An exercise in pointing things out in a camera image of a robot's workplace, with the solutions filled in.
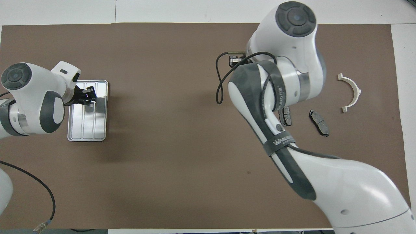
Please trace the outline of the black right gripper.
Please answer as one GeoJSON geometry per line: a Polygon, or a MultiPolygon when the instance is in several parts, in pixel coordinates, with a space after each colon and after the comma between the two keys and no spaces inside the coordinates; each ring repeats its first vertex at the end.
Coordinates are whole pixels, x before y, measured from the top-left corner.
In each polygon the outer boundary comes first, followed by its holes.
{"type": "Polygon", "coordinates": [[[241,60],[245,58],[245,55],[237,56],[237,55],[229,55],[229,67],[233,68],[235,65],[241,62],[241,60]]]}

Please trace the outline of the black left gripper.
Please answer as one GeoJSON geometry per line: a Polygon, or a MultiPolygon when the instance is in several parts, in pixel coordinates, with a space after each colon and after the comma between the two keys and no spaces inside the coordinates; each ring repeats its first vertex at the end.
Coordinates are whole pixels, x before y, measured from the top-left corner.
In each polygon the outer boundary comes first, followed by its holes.
{"type": "Polygon", "coordinates": [[[89,105],[91,103],[90,99],[84,99],[84,97],[97,97],[95,88],[93,86],[88,86],[86,89],[81,89],[77,85],[74,87],[74,93],[70,101],[67,102],[67,106],[71,105],[89,105]]]}

